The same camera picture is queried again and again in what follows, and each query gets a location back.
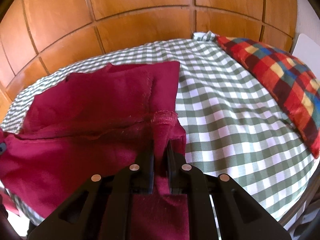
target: pillow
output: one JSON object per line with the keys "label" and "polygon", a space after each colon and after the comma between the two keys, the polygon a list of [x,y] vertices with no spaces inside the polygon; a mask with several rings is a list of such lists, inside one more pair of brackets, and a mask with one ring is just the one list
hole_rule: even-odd
{"label": "pillow", "polygon": [[262,42],[222,36],[217,41],[269,91],[318,158],[320,90],[312,71],[296,57]]}

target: mattress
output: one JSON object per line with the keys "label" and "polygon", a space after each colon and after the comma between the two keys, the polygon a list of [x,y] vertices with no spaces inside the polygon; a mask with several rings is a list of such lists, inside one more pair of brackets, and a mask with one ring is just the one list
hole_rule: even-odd
{"label": "mattress", "polygon": [[[305,191],[320,158],[314,159],[268,91],[217,45],[211,32],[147,43],[62,68],[23,90],[1,128],[18,133],[34,96],[69,73],[93,72],[108,62],[171,60],[180,62],[176,112],[187,132],[187,162],[213,176],[228,173],[280,220]],[[34,224],[43,220],[18,196],[12,197]]]}

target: gingham sheet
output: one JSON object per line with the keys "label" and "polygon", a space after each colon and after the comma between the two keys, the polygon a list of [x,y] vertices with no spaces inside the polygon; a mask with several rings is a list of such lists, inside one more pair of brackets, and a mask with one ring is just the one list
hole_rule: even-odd
{"label": "gingham sheet", "polygon": [[[176,112],[187,132],[186,160],[203,172],[228,173],[275,219],[299,199],[319,160],[268,91],[216,43],[214,34],[157,41],[83,60],[43,77],[12,103],[1,127],[18,133],[35,95],[69,73],[89,73],[106,63],[180,62]],[[38,224],[42,218],[17,196]]]}

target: maroon fabric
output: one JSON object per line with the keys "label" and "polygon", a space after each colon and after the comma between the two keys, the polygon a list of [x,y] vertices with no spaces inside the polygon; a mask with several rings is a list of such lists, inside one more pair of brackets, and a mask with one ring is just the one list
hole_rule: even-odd
{"label": "maroon fabric", "polygon": [[72,73],[35,99],[19,135],[0,130],[7,150],[0,179],[47,217],[93,174],[108,176],[154,145],[153,195],[135,195],[132,239],[188,239],[184,196],[169,196],[163,153],[169,139],[184,154],[175,110],[179,63],[108,64]]}

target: wooden wall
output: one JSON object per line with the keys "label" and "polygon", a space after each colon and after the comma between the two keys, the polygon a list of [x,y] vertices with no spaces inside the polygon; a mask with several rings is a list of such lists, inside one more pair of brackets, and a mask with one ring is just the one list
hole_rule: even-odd
{"label": "wooden wall", "polygon": [[195,31],[289,51],[296,19],[297,0],[15,0],[0,23],[0,82],[14,100],[73,62]]}

